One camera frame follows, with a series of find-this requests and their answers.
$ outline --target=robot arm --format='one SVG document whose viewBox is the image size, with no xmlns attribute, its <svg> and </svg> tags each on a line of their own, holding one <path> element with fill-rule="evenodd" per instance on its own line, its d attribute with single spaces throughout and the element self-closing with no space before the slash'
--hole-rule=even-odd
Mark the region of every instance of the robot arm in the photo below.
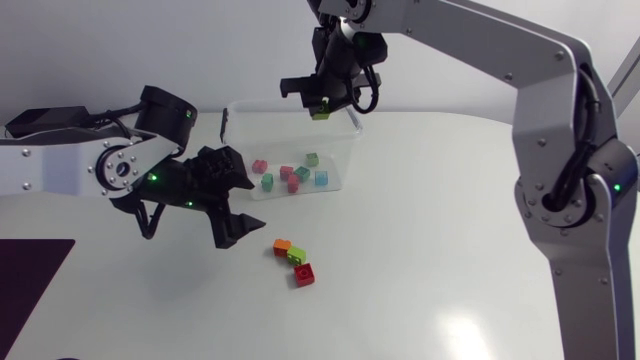
<svg viewBox="0 0 640 360">
<path fill-rule="evenodd" d="M 134 129 L 117 120 L 139 112 Z M 121 111 L 88 115 L 84 107 L 27 110 L 7 125 L 17 139 L 0 140 L 0 196 L 51 192 L 103 197 L 135 215 L 151 239 L 165 206 L 207 214 L 216 247 L 229 248 L 265 224 L 231 213 L 233 187 L 253 188 L 242 157 L 229 147 L 204 147 L 198 156 L 173 158 L 187 146 L 196 109 L 164 90 L 145 87 L 141 103 Z M 118 127 L 100 127 L 105 121 Z M 143 200 L 157 203 L 151 216 Z"/>
<path fill-rule="evenodd" d="M 518 89 L 515 197 L 532 242 L 550 263 L 565 358 L 635 359 L 628 242 L 638 165 L 617 139 L 611 96 L 587 46 L 466 0 L 308 2 L 329 38 L 351 51 L 319 47 L 314 33 L 316 73 L 302 84 L 281 83 L 283 95 L 301 92 L 312 115 L 335 107 L 319 105 L 321 98 L 339 106 L 358 101 L 345 93 L 361 76 L 362 66 L 350 65 L 360 64 L 352 53 L 363 52 L 357 38 L 363 33 L 405 34 Z M 320 56 L 318 48 L 325 49 Z M 354 71 L 327 75 L 325 63 Z"/>
</svg>

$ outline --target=light blue block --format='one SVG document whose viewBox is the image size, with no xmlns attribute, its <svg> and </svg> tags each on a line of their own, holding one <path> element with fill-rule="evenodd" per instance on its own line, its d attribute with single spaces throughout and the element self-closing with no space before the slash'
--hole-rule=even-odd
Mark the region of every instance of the light blue block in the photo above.
<svg viewBox="0 0 640 360">
<path fill-rule="evenodd" d="M 316 171 L 316 186 L 326 186 L 329 183 L 329 174 L 326 171 Z"/>
</svg>

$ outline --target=black cable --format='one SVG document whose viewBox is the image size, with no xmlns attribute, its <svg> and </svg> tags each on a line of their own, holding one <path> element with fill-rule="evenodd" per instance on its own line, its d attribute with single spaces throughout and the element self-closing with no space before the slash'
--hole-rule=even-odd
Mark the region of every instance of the black cable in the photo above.
<svg viewBox="0 0 640 360">
<path fill-rule="evenodd" d="M 137 112 L 140 112 L 142 110 L 144 110 L 144 108 L 146 107 L 145 103 L 138 103 L 134 106 L 128 107 L 128 108 L 124 108 L 124 109 L 120 109 L 120 110 L 107 110 L 103 113 L 100 114 L 94 114 L 94 115 L 89 115 L 86 118 L 84 118 L 82 120 L 82 122 L 87 122 L 87 123 L 92 123 L 92 122 L 96 122 L 98 120 L 103 120 L 103 119 L 107 119 L 109 117 L 116 117 L 116 118 L 121 118 L 125 115 L 131 115 L 131 114 L 135 114 Z"/>
<path fill-rule="evenodd" d="M 116 124 L 116 126 L 120 128 L 120 131 L 122 131 L 122 135 L 124 137 L 126 137 L 127 139 L 131 139 L 131 132 L 126 126 L 124 126 L 124 124 L 122 123 L 122 121 L 120 121 L 120 119 L 115 117 L 109 117 L 108 120 Z"/>
<path fill-rule="evenodd" d="M 586 71 L 578 70 L 580 85 L 586 97 L 585 110 L 587 118 L 580 139 L 576 143 L 576 150 L 560 173 L 556 184 L 549 193 L 550 202 L 545 204 L 550 210 L 560 211 L 569 203 L 580 179 L 587 171 L 591 155 L 596 150 L 595 135 L 597 131 L 597 114 L 600 113 L 600 98 L 596 86 Z"/>
<path fill-rule="evenodd" d="M 140 228 L 140 232 L 142 233 L 142 237 L 147 240 L 153 238 L 165 207 L 165 204 L 158 204 L 155 211 L 153 212 L 153 215 L 151 215 L 151 222 L 149 222 L 149 219 L 147 217 L 147 209 L 145 208 L 144 203 L 140 202 L 138 208 L 136 209 L 135 216 L 136 221 L 138 222 L 138 227 Z"/>
<path fill-rule="evenodd" d="M 347 79 L 345 81 L 345 84 L 347 86 L 347 93 L 351 97 L 351 105 L 353 105 L 353 108 L 356 109 L 356 111 L 359 112 L 360 114 L 368 114 L 373 110 L 375 110 L 376 106 L 378 106 L 378 97 L 380 95 L 378 81 L 376 79 L 376 74 L 373 71 L 373 66 L 367 66 L 366 68 L 364 68 L 364 76 L 369 82 L 369 86 L 371 86 L 371 103 L 369 104 L 369 107 L 366 109 L 363 109 L 358 104 L 358 100 L 356 99 L 354 94 L 354 89 L 353 89 L 353 84 L 351 82 L 351 79 Z"/>
</svg>

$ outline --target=purple mat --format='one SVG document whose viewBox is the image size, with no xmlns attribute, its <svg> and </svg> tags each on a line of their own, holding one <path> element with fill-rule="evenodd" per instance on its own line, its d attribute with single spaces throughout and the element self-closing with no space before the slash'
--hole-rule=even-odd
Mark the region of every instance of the purple mat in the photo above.
<svg viewBox="0 0 640 360">
<path fill-rule="evenodd" d="M 0 240 L 0 359 L 18 334 L 75 240 Z"/>
</svg>

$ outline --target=white wall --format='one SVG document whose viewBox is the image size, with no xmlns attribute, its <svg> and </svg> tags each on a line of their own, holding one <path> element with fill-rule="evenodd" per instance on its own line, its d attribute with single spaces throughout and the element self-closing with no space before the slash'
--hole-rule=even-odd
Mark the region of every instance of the white wall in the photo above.
<svg viewBox="0 0 640 360">
<path fill-rule="evenodd" d="M 607 82 L 640 34 L 638 0 L 481 2 L 586 40 Z M 278 97 L 281 77 L 312 72 L 314 26 L 305 0 L 1 0 L 0 121 L 28 107 L 128 106 L 145 84 L 201 111 Z M 387 40 L 380 109 L 511 120 L 510 87 L 411 39 Z"/>
</svg>

